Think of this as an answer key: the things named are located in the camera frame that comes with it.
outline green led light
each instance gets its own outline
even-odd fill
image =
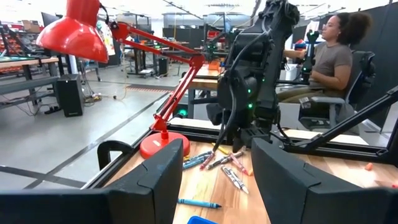
[[[184,110],[184,109],[180,109],[180,110],[178,111],[178,113],[179,113],[180,115],[182,115],[182,116],[188,115],[188,111],[186,111],[186,110]]]

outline woman's curly hair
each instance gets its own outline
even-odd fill
[[[339,13],[340,35],[337,42],[341,44],[358,44],[372,26],[372,17],[364,12]]]

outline crayon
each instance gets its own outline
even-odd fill
[[[241,186],[239,185],[238,181],[232,176],[231,171],[224,165],[221,165],[221,170],[230,179],[230,181],[232,181],[232,184],[234,184],[236,188],[241,190]]]
[[[197,200],[191,200],[191,199],[178,199],[177,203],[182,203],[185,205],[195,205],[195,206],[200,206],[200,207],[205,207],[205,208],[221,208],[222,206],[217,204],[217,203],[211,203],[211,202],[201,202]]]
[[[210,154],[211,154],[211,151],[204,152],[204,153],[201,153],[201,154],[199,154],[197,156],[191,157],[191,158],[189,158],[188,160],[186,160],[184,162],[189,162],[189,161],[195,160],[195,159],[197,159],[199,157],[202,157],[202,156],[205,156],[205,155],[210,155]]]
[[[249,190],[246,188],[244,185],[243,181],[239,179],[239,177],[235,174],[235,172],[231,168],[227,168],[229,170],[229,173],[233,177],[233,179],[238,183],[239,188],[243,190],[244,193],[248,194]]]
[[[242,156],[242,155],[243,155],[243,152],[242,152],[242,151],[235,153],[235,157],[240,157],[240,156]],[[206,169],[207,169],[207,170],[210,170],[210,169],[212,169],[212,168],[218,166],[219,164],[225,164],[225,163],[227,163],[227,162],[229,162],[229,161],[231,161],[231,160],[232,160],[232,158],[231,158],[229,155],[228,155],[228,156],[224,156],[224,157],[222,157],[221,159],[217,160],[216,162],[207,165],[207,166],[206,166]]]
[[[200,164],[200,168],[199,169],[203,170],[203,168],[205,168],[206,165],[209,164],[209,162],[215,157],[215,155],[216,154],[214,152],[211,152],[210,156],[207,157],[207,159],[202,164]]]
[[[241,157],[243,155],[244,155],[243,151],[239,151],[234,154],[235,158]],[[227,162],[231,162],[231,161],[232,161],[232,157],[228,155],[227,158],[225,158],[224,160],[221,161],[221,164],[226,164]]]
[[[197,160],[190,161],[190,162],[184,162],[182,164],[182,170],[185,170],[185,169],[191,168],[193,166],[199,165],[199,164],[203,163],[204,161],[205,161],[205,158],[197,159]]]
[[[244,174],[246,174],[246,175],[249,175],[248,171],[244,168],[243,164],[240,163],[240,162],[237,160],[237,158],[234,156],[234,154],[233,154],[232,152],[230,152],[229,155],[230,155],[231,158],[232,158],[233,164],[235,164],[235,165],[238,167],[238,169],[240,169],[240,170],[242,171],[242,173],[244,173]]]
[[[197,160],[201,160],[201,159],[203,159],[203,161],[205,161],[209,156],[210,156],[210,155],[204,155],[204,156],[201,156],[201,157],[197,157],[196,159],[190,159],[190,160],[188,160],[188,161],[183,162],[182,164],[183,164],[183,165],[184,165],[184,164],[188,164],[188,163],[190,163],[190,162],[197,161]]]
[[[218,150],[220,150],[222,153],[224,153],[224,154],[226,154],[226,155],[228,155],[228,153],[229,153],[228,150],[224,149],[224,148],[221,147],[221,146],[218,146]]]

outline gray floor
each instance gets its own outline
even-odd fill
[[[62,112],[50,115],[39,113],[29,116],[30,105],[14,106],[0,110],[0,190],[9,189],[62,189],[78,188],[98,171],[96,147],[102,141],[115,139],[132,144],[153,122],[153,113],[165,100],[166,93],[128,90],[126,85],[175,86],[179,76],[178,64],[170,68],[169,76],[162,79],[139,78],[121,71],[121,67],[101,69],[103,82],[97,82],[93,73],[88,74],[91,88],[104,98],[85,108],[84,116],[66,118]],[[27,92],[6,95],[15,98]],[[46,98],[43,104],[54,104]],[[284,124],[303,129],[297,121],[298,106],[283,110]],[[367,133],[362,126],[361,137],[373,145],[385,145],[387,138],[378,133]]]

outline lamp base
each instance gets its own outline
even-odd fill
[[[139,148],[139,152],[144,159],[148,159],[153,156],[156,152],[163,149],[168,143],[174,139],[182,139],[183,142],[183,155],[188,156],[190,152],[190,142],[182,134],[168,132],[169,137],[167,139],[162,138],[162,133],[151,134],[142,140]]]

